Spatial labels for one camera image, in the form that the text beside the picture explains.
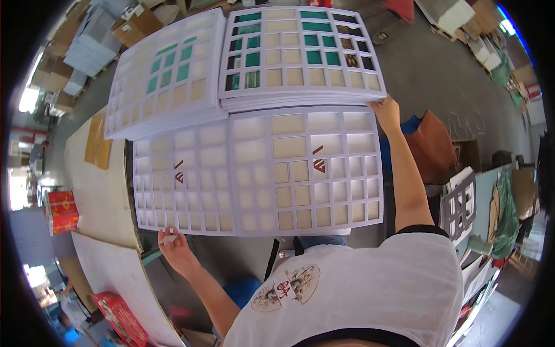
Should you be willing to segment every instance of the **brown cardboard box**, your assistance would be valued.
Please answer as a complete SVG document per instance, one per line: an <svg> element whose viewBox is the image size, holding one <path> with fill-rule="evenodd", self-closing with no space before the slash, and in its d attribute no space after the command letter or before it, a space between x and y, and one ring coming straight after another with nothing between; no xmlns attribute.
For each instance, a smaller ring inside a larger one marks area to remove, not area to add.
<svg viewBox="0 0 555 347"><path fill-rule="evenodd" d="M161 21L151 10L144 8L140 15L133 13L129 20L118 18L112 25L112 33L128 48L148 35L162 29Z"/></svg>

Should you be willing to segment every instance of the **white t-shirt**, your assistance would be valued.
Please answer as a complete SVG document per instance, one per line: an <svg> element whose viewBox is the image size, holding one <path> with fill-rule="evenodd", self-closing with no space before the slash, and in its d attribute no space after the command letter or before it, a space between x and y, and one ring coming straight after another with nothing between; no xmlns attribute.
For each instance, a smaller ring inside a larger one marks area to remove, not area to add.
<svg viewBox="0 0 555 347"><path fill-rule="evenodd" d="M59 296L60 306L62 311L68 315L72 327L80 333L83 333L85 328L89 326L87 323L87 315L83 312L77 301L71 301L65 295Z"/></svg>
<svg viewBox="0 0 555 347"><path fill-rule="evenodd" d="M462 299L461 268L447 234L414 225L378 248L318 245L291 257L241 310L224 346L354 338L444 347Z"/></svg>

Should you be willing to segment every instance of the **person in background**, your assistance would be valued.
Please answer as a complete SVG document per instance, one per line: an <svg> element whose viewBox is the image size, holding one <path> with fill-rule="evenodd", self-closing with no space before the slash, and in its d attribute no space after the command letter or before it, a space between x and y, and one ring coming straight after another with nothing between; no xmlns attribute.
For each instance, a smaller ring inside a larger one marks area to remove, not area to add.
<svg viewBox="0 0 555 347"><path fill-rule="evenodd" d="M76 300L70 300L68 298L69 291L72 288L73 285L71 281L68 281L68 284L65 287L64 291L57 293L58 301L60 302L60 307L62 308L62 314L58 316L58 320L66 328L75 328L78 333L85 335L94 347L98 347L98 344L87 332L87 329L93 322L93 318L86 309L81 308Z"/></svg>
<svg viewBox="0 0 555 347"><path fill-rule="evenodd" d="M396 234L379 247L299 237L304 254L282 262L240 310L185 235L160 245L198 294L224 347L445 347L453 334L464 293L455 248L434 225L399 105L389 95L367 105L389 140L395 187Z"/></svg>

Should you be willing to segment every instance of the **jeans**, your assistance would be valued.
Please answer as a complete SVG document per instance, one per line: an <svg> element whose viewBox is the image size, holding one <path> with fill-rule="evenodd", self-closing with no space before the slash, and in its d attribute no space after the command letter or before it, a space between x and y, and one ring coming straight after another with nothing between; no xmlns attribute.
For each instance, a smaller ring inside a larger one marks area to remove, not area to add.
<svg viewBox="0 0 555 347"><path fill-rule="evenodd" d="M340 245L347 246L345 239L340 235L333 236L299 236L302 247L307 250L317 245Z"/></svg>

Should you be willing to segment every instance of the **printed graphic on t-shirt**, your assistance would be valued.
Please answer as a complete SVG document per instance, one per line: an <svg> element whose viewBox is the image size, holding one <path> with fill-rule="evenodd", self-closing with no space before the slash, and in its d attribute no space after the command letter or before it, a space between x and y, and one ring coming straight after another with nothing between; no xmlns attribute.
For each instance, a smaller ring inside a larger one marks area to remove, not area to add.
<svg viewBox="0 0 555 347"><path fill-rule="evenodd" d="M283 273L274 274L274 281L256 293L251 307L255 311L270 312L292 301L304 304L316 290L319 279L320 268L315 264L307 264L291 272L285 270Z"/></svg>

